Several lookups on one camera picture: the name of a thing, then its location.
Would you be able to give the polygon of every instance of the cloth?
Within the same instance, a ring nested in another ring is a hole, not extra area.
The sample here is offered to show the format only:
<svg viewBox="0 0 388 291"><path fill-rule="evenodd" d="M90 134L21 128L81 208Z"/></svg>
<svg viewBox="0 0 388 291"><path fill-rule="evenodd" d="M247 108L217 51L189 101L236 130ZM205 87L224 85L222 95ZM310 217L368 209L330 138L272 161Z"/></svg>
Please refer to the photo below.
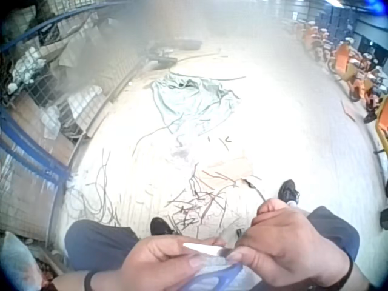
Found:
<svg viewBox="0 0 388 291"><path fill-rule="evenodd" d="M194 137L224 122L240 103L219 81L169 73L152 84L153 100L171 133Z"/></svg>
<svg viewBox="0 0 388 291"><path fill-rule="evenodd" d="M323 237L356 259L360 236L353 226L324 206L315 209L307 219ZM67 231L65 247L74 270L108 271L120 268L138 241L130 227L81 220L74 222ZM259 283L252 291L266 290L266 287L265 283Z"/></svg>

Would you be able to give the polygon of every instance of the sneaker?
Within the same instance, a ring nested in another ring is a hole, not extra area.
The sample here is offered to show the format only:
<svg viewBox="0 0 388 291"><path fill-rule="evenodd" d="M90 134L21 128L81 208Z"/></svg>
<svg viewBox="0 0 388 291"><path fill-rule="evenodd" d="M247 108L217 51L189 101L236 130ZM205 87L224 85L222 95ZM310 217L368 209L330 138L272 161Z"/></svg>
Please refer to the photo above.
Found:
<svg viewBox="0 0 388 291"><path fill-rule="evenodd" d="M278 193L278 199L287 203L289 201L295 201L295 203L299 203L299 192L296 191L295 183L292 180L287 180L284 182Z"/></svg>
<svg viewBox="0 0 388 291"><path fill-rule="evenodd" d="M151 235L172 235L173 231L163 218L154 217L151 220Z"/></svg>

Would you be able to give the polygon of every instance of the tiled floor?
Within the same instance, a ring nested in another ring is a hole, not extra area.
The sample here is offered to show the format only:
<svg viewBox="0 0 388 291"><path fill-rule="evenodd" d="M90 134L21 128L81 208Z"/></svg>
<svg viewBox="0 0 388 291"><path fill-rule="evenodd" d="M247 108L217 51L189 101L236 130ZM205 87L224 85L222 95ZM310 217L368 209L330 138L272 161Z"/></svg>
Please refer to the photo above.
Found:
<svg viewBox="0 0 388 291"><path fill-rule="evenodd" d="M369 137L373 137L373 128L368 129L362 121L364 109L360 104L353 106L331 76L293 37L281 31L265 33L257 42L213 39L194 53L218 51L214 56L178 63L172 70L209 78L246 75L224 82L242 99L225 123L183 149L167 130L160 130L144 138L132 157L140 137L164 126L148 85L167 72L144 72L114 103L90 141L71 185L97 205L95 187L87 184L95 182L102 150L105 156L110 152L107 193L121 224L145 237L153 216L176 212L165 204L188 187L197 162L246 156L254 174L262 179L258 185L266 198L275 197L280 184L292 178L301 193L300 207L312 211L325 205L354 225L361 237L357 263L373 283L379 283L388 270L388 234L378 224L386 198L381 167L373 154L377 145ZM344 114L341 102L354 109L356 122ZM208 136L214 142L208 142ZM223 145L216 141L226 136L232 143L230 151L223 153ZM228 208L222 226L222 211L212 207L199 228L199 237L247 227L262 203L257 193L243 187L231 189L225 196ZM81 205L74 195L68 194L65 200L60 247L68 226L85 217L77 209ZM196 232L196 227L188 227L184 234L196 236Z"/></svg>

